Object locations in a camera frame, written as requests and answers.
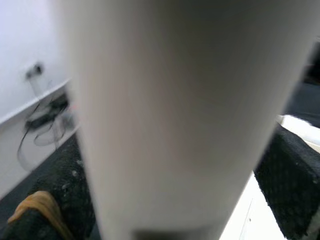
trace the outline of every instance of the white cylindrical tube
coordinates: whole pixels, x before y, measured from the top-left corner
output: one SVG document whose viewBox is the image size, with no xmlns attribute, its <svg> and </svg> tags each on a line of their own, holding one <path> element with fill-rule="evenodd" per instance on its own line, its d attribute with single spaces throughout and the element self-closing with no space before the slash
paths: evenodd
<svg viewBox="0 0 320 240">
<path fill-rule="evenodd" d="M 102 235 L 217 239 L 302 73 L 320 2 L 52 2 Z"/>
</svg>

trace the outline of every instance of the floor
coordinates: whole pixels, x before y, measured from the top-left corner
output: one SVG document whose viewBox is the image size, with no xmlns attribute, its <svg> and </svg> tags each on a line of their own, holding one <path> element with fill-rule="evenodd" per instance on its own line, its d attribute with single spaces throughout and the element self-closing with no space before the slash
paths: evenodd
<svg viewBox="0 0 320 240">
<path fill-rule="evenodd" d="M 12 120 L 5 126 L 0 126 L 0 199 L 12 190 L 29 172 L 24 170 L 17 158 L 17 149 L 24 135 L 24 118 Z M 74 130 L 66 132 L 62 144 Z M 47 138 L 52 137 L 52 132 L 47 133 Z M 32 167 L 41 164 L 52 152 L 55 145 L 36 146 L 34 138 L 36 132 L 26 136 L 22 152 L 25 159 Z M 268 207 L 258 183 L 252 175 L 239 198 L 239 201 L 227 223 L 220 240 L 284 240 L 275 218 Z"/>
</svg>

